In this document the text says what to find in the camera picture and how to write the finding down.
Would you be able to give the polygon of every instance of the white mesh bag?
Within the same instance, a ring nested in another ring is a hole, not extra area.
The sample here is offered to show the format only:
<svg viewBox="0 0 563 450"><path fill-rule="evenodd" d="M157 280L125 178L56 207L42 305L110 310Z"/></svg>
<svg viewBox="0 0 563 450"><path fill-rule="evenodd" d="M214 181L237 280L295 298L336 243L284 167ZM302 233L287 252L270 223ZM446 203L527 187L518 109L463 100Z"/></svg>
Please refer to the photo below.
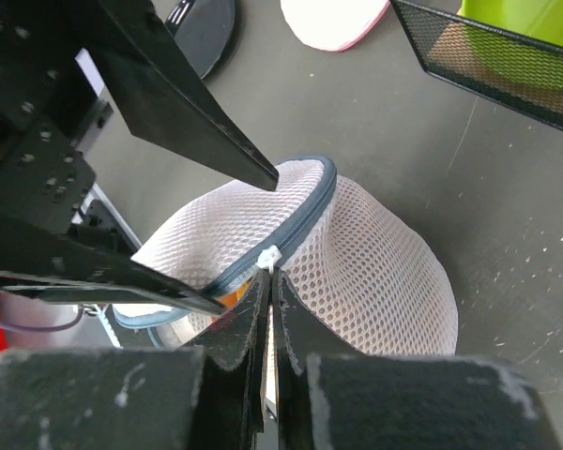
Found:
<svg viewBox="0 0 563 450"><path fill-rule="evenodd" d="M333 163L279 165L276 192L232 181L171 216L133 260L212 296L237 290L265 248L304 304L367 354L452 354L458 317L447 275L421 237ZM125 326L160 327L182 343L209 316L154 305L118 305Z"/></svg>

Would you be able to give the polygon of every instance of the green container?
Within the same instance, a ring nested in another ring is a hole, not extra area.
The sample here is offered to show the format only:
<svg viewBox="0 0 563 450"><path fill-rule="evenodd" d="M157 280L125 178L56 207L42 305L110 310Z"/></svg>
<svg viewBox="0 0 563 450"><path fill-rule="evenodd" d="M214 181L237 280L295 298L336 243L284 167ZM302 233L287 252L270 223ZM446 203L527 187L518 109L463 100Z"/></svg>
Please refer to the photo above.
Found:
<svg viewBox="0 0 563 450"><path fill-rule="evenodd" d="M563 47L563 0L463 0L468 19ZM506 79L563 89L563 55L538 50L498 34L468 28L476 56Z"/></svg>

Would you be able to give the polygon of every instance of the black mesh basket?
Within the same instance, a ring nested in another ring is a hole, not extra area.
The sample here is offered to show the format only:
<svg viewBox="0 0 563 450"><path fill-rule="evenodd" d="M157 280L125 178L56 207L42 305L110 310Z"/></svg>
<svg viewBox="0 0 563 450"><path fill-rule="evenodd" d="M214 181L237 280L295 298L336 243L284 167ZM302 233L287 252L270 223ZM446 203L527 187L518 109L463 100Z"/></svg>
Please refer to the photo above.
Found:
<svg viewBox="0 0 563 450"><path fill-rule="evenodd" d="M391 0L423 70L563 130L563 47Z"/></svg>

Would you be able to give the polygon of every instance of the zipper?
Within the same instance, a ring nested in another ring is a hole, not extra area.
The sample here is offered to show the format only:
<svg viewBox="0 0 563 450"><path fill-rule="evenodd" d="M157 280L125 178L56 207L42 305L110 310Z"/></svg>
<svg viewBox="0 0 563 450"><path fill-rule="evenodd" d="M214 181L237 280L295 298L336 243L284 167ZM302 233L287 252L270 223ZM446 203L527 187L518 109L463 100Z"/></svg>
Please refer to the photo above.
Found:
<svg viewBox="0 0 563 450"><path fill-rule="evenodd" d="M323 212L327 208L327 205L331 201L333 197L334 191L336 187L336 175L334 173L333 176L330 176L327 180L327 185L325 186L325 190L317 205L311 209L309 214L305 215L297 224L286 234L286 236L281 240L279 244L273 243L272 245L276 246L281 253L281 259L279 260L279 266L285 264L285 262L294 254L285 254L285 250L290 248L294 244L294 240L296 236L300 234L307 226L311 228L315 225L317 220L323 215ZM208 286L205 287L203 293L210 296L218 296L218 295L226 295L231 293L235 290L235 285L239 287L242 283L245 283L250 279L258 270L256 263L259 259L259 255L263 250L266 248L261 248L260 251L257 251L253 256L249 257L245 262L239 265L233 272L227 274L223 279L216 280L218 281L216 285L212 285L213 283L209 283Z"/></svg>

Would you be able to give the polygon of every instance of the white zipper pull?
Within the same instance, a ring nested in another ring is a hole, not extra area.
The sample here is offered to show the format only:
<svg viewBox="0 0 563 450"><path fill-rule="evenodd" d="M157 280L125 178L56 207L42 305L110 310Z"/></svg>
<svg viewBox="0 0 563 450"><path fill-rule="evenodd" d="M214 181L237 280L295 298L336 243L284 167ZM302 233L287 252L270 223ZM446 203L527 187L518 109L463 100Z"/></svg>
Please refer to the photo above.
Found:
<svg viewBox="0 0 563 450"><path fill-rule="evenodd" d="M282 253L276 246L266 248L259 255L256 265L261 269L269 269L269 274L273 275L275 263L282 258Z"/></svg>

